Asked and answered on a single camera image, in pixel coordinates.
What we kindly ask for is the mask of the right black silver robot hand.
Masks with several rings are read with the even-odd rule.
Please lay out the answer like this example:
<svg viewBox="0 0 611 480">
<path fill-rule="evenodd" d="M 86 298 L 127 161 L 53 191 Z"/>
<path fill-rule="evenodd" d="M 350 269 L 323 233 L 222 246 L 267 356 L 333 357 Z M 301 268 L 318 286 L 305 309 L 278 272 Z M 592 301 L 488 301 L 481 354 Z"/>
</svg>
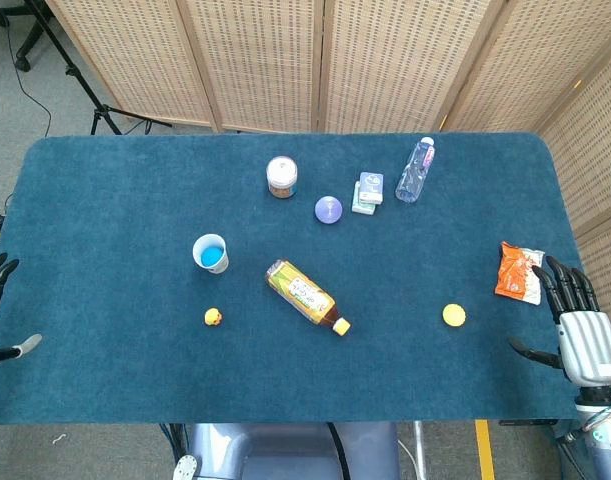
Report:
<svg viewBox="0 0 611 480">
<path fill-rule="evenodd" d="M 599 306 L 589 278 L 553 256 L 549 271 L 534 266 L 550 307 L 558 339 L 555 353 L 529 348 L 514 337 L 512 349 L 522 357 L 564 372 L 581 388 L 611 386 L 611 321 Z"/>
</svg>

